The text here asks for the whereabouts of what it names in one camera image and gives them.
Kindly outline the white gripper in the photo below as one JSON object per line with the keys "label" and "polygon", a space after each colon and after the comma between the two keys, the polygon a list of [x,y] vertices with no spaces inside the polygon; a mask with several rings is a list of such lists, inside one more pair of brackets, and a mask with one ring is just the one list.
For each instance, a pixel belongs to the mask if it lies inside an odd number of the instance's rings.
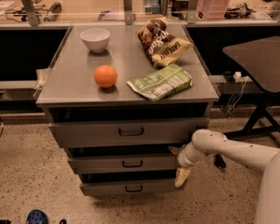
{"label": "white gripper", "polygon": [[194,166],[194,162],[192,162],[185,154],[185,146],[175,147],[169,146],[168,150],[177,155],[178,166],[182,168],[178,168],[176,170],[176,178],[175,178],[175,186],[181,187],[187,180],[191,171],[187,168]]}

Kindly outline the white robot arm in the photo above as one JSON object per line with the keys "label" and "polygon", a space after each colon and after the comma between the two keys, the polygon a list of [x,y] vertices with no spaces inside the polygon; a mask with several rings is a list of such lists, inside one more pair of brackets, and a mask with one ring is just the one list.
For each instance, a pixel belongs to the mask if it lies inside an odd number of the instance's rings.
{"label": "white robot arm", "polygon": [[254,224],[280,224],[280,149],[229,140],[224,134],[198,129],[192,140],[169,150],[176,155],[175,186],[181,187],[190,168],[210,154],[221,154],[240,165],[262,173]]}

